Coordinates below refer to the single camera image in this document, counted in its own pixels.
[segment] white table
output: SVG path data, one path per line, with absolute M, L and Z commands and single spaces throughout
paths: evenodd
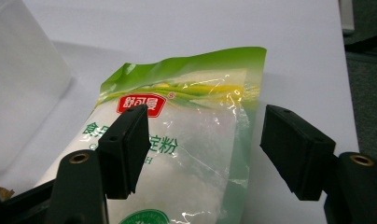
M 218 49 L 268 50 L 242 223 L 326 223 L 323 201 L 300 202 L 259 144 L 266 104 L 287 107 L 358 151 L 335 0 L 24 0 L 72 69 L 69 90 L 0 185 L 32 187 L 76 135 L 100 84 L 123 63 L 155 63 Z

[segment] red brand label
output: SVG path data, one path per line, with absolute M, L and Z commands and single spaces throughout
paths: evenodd
M 122 113 L 126 109 L 135 105 L 147 104 L 147 114 L 149 118 L 156 118 L 159 116 L 164 104 L 165 98 L 153 93 L 138 93 L 129 94 L 119 98 L 119 105 L 117 112 Z

